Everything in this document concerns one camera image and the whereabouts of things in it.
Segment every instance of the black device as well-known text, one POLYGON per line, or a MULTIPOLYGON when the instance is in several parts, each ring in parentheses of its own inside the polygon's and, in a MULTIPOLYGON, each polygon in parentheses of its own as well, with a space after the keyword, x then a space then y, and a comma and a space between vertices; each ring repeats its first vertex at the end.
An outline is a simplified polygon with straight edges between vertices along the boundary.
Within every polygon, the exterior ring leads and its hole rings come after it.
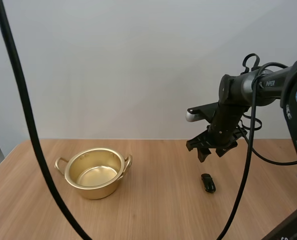
MULTIPOLYGON (((74 230, 82 239, 90 240, 90 236, 88 236, 87 233, 81 228, 62 200, 54 185, 50 171, 45 161, 35 126, 34 116, 20 58, 17 53, 2 0, 0 0, 0 30, 13 69, 29 136, 32 142, 32 147, 47 187, 59 209, 74 228, 74 230)), ((250 118, 250 137, 248 140, 247 156, 242 183, 238 191, 232 213, 224 227, 224 230, 217 238, 218 240, 223 238, 226 231, 230 227, 242 197, 253 149, 252 144, 256 120, 256 106, 265 106, 272 103, 275 99, 281 99, 281 107, 283 108, 288 129, 297 153, 297 62, 295 62, 292 67, 286 67, 285 65, 274 62, 259 66, 259 62, 260 58, 256 54, 248 55, 243 61, 245 71, 242 72, 241 75, 230 76, 226 74, 223 76, 219 87, 218 102, 188 109, 188 121, 193 122, 206 119, 210 123, 205 132, 201 133, 192 140, 187 141, 186 144, 189 151, 191 151, 193 148, 197 148, 198 158, 201 162, 203 162, 205 158, 211 153, 209 148, 215 148, 216 153, 221 157, 227 151, 237 146, 236 140, 238 138, 243 136, 245 139, 247 139, 245 129, 239 127, 238 123, 243 113, 252 106, 252 116, 250 118), (253 68, 251 69, 251 72, 249 72, 249 68, 246 67, 246 62, 248 58, 252 56, 256 56, 256 61, 253 68), (269 66, 278 66, 284 69, 272 72, 265 69, 269 66)), ((265 238, 265 240, 276 240, 276 237, 279 238, 280 234, 282 233, 287 233, 287 236, 282 236, 280 238, 281 240, 297 240, 297 232, 295 232, 291 225, 295 220, 297 221, 297 211, 296 214, 291 215, 289 219, 290 221, 285 220, 286 222, 282 223, 282 229, 280 229, 281 226, 278 226, 276 231, 272 234, 270 233, 268 237, 265 238)))
POLYGON ((212 194, 216 191, 216 187, 215 187, 215 184, 213 182, 211 175, 209 175, 208 173, 203 173, 200 176, 200 178, 202 179, 202 182, 204 184, 205 191, 207 191, 210 194, 212 194))

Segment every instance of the small black object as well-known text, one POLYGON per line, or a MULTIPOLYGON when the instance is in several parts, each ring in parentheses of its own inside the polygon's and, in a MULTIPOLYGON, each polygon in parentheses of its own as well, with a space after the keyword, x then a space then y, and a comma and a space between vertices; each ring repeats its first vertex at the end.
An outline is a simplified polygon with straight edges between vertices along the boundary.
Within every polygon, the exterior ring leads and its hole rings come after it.
POLYGON ((216 188, 211 175, 209 175, 208 173, 204 173, 200 177, 204 183, 205 191, 210 194, 214 193, 216 191, 216 188))

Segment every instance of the robotic arm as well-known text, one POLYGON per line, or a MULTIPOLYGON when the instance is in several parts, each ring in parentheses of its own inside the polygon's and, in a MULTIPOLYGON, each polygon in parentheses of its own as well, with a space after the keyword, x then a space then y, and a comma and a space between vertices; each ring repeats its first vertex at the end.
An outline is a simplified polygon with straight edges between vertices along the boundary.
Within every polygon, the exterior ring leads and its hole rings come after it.
MULTIPOLYGON (((252 107, 250 135, 249 141, 247 141, 248 148, 242 181, 232 212, 217 240, 223 239, 228 231, 247 181, 253 149, 255 121, 258 121, 255 118, 256 106, 266 106, 274 102, 275 99, 280 99, 280 107, 283 109, 297 154, 297 61, 291 67, 276 62, 266 63, 259 67, 259 62, 260 58, 254 53, 246 56, 243 61, 244 72, 239 76, 226 74, 222 77, 218 91, 218 102, 189 108, 186 113, 186 120, 189 122, 205 119, 210 123, 204 132, 186 142, 189 151, 197 148, 197 157, 201 162, 204 162, 206 157, 211 154, 210 148, 216 149, 217 155, 221 157, 238 145, 236 140, 241 136, 246 139, 246 131, 239 127, 238 123, 243 114, 252 107), (252 56, 256 56, 256 61, 251 72, 249 72, 246 62, 252 56), (277 66, 282 70, 272 72, 266 69, 270 66, 277 66)), ((297 210, 263 240, 295 238, 297 239, 297 210)))
POLYGON ((266 106, 280 99, 296 153, 297 153, 297 61, 293 66, 272 72, 264 69, 258 77, 257 85, 254 79, 260 70, 260 59, 256 54, 255 66, 249 72, 248 68, 239 76, 225 74, 219 85, 219 100, 207 105, 192 107, 187 110, 186 120, 195 122, 207 120, 210 125, 200 135, 188 140, 186 147, 189 151, 196 148, 201 162, 211 154, 210 148, 216 149, 219 157, 236 147, 236 140, 242 137, 237 129, 238 123, 246 111, 252 106, 253 88, 256 87, 256 106, 266 106))

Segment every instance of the gold pot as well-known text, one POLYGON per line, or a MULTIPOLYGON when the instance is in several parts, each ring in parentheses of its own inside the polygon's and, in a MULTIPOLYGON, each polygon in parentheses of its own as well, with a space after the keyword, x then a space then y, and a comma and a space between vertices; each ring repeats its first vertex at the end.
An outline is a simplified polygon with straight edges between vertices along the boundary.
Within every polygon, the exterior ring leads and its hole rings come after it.
POLYGON ((112 194, 132 165, 132 156, 124 157, 109 148, 92 148, 69 161, 59 157, 55 168, 86 199, 102 199, 112 194), (65 170, 59 161, 67 162, 65 170))

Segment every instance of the white wall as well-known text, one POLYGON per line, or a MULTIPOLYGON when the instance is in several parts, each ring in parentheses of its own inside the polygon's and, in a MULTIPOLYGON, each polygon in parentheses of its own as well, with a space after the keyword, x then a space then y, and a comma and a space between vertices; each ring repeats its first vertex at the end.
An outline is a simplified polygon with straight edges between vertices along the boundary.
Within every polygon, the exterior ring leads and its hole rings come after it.
MULTIPOLYGON (((190 139, 242 60, 297 60, 297 0, 5 0, 41 138, 190 139)), ((288 138, 279 103, 258 138, 288 138)), ((0 33, 0 147, 28 138, 0 33)))

